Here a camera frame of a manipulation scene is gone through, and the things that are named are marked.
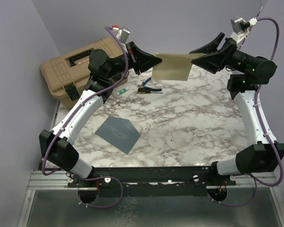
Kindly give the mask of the cream paper letter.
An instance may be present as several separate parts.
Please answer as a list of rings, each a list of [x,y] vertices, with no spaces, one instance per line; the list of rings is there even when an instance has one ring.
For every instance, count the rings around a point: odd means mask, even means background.
[[[187,81],[192,68],[191,61],[205,54],[155,53],[155,56],[161,58],[162,62],[152,68],[152,80]]]

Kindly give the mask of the green white glue stick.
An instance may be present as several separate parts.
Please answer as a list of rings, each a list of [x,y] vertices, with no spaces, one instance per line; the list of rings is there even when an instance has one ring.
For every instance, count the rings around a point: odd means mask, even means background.
[[[129,89],[128,87],[123,88],[122,90],[117,92],[117,95],[121,95],[121,94],[125,93],[126,91],[128,91],[128,89]]]

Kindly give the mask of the grey paper envelope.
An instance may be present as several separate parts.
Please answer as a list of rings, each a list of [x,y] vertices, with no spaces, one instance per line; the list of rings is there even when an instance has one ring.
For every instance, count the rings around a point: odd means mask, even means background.
[[[109,116],[95,134],[125,154],[130,153],[141,136],[128,119],[113,116]]]

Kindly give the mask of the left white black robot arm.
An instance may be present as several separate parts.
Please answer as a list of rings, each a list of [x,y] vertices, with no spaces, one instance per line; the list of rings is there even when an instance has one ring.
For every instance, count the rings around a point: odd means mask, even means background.
[[[136,74],[145,72],[162,62],[161,58],[139,49],[134,42],[122,47],[123,54],[110,58],[102,49],[92,50],[89,55],[90,78],[77,103],[67,116],[51,131],[39,135],[43,163],[52,162],[60,169],[79,176],[82,185],[88,187],[95,181],[92,166],[79,157],[73,144],[89,118],[112,94],[116,84],[112,77],[124,79],[128,70]]]

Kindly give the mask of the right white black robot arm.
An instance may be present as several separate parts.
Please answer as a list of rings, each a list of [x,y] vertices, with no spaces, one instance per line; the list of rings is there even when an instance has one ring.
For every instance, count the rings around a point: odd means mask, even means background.
[[[220,33],[213,41],[192,51],[201,57],[192,63],[212,74],[225,67],[236,70],[231,74],[227,90],[237,105],[247,133],[248,146],[234,158],[214,164],[208,173],[211,184],[219,185],[226,175],[272,172],[284,157],[284,143],[271,132],[261,107],[259,89],[276,71],[276,64],[263,57],[253,57],[237,49],[233,38]]]

